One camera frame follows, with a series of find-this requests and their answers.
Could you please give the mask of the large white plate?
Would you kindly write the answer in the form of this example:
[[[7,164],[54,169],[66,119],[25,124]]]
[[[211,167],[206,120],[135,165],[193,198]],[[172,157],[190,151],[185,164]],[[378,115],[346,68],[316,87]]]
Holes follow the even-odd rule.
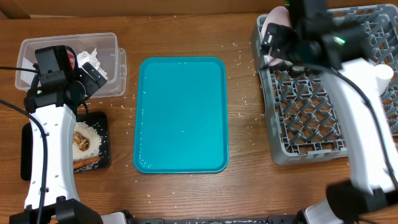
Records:
[[[291,27],[287,8],[278,6],[268,13],[261,29],[261,53],[267,60],[268,66],[272,67],[283,62],[282,59],[273,57],[271,53],[276,54],[278,52],[277,41],[281,39],[282,32]]]

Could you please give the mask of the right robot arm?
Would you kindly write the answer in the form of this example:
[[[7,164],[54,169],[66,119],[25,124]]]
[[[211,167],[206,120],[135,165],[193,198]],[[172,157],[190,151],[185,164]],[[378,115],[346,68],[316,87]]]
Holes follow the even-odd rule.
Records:
[[[260,51],[318,72],[348,149],[350,178],[329,185],[326,199],[299,211],[295,223],[354,223],[397,203],[397,149],[381,101],[392,68],[371,60],[364,27],[336,23],[325,1],[287,1],[271,10]]]

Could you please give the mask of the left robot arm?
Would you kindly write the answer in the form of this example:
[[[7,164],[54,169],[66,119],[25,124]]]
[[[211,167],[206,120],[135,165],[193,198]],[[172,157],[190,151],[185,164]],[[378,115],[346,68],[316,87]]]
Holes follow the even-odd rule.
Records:
[[[32,170],[24,211],[10,223],[133,223],[127,211],[100,215],[80,202],[73,170],[73,133],[77,109],[106,80],[66,45],[37,49],[35,76],[24,99],[24,109],[8,107],[27,116],[32,130]]]

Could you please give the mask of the white napkin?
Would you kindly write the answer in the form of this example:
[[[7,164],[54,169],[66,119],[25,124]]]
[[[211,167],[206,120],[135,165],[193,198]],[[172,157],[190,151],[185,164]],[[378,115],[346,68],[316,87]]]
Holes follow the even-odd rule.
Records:
[[[76,58],[78,62],[78,66],[80,68],[83,67],[85,63],[90,63],[106,80],[108,80],[107,73],[100,67],[100,61],[96,58],[97,51],[94,49],[92,53],[88,53],[87,51],[83,51],[79,53]]]

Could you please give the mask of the red snack wrapper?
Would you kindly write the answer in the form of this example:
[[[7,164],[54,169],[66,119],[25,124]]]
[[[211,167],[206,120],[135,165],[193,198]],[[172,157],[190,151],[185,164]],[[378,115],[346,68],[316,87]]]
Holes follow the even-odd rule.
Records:
[[[68,58],[69,58],[71,66],[72,66],[72,69],[74,70],[75,69],[75,56],[71,52],[68,52]]]

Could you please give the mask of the white cup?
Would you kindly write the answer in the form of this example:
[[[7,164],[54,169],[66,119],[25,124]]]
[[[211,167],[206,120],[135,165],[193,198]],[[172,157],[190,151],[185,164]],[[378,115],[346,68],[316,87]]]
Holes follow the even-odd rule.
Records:
[[[381,96],[387,89],[392,77],[394,76],[393,69],[385,64],[378,64],[374,67],[376,71],[376,83],[379,96]]]

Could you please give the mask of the carrot piece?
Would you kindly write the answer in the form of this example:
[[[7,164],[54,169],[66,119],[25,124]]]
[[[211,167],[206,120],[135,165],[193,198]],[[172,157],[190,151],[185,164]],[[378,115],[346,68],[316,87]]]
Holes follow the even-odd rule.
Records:
[[[91,157],[91,158],[87,158],[87,159],[82,159],[79,161],[74,161],[73,162],[73,169],[77,170],[77,169],[81,169],[83,167],[86,167],[92,163],[98,162],[102,159],[101,156],[97,156],[97,157]]]

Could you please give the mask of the brown food scrap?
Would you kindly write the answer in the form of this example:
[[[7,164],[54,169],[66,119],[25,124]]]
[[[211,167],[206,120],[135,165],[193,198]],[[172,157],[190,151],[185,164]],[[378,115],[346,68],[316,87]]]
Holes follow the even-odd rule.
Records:
[[[73,133],[73,143],[81,151],[86,151],[90,146],[89,140],[87,140],[87,138],[82,136],[80,133],[76,133],[76,132]]]

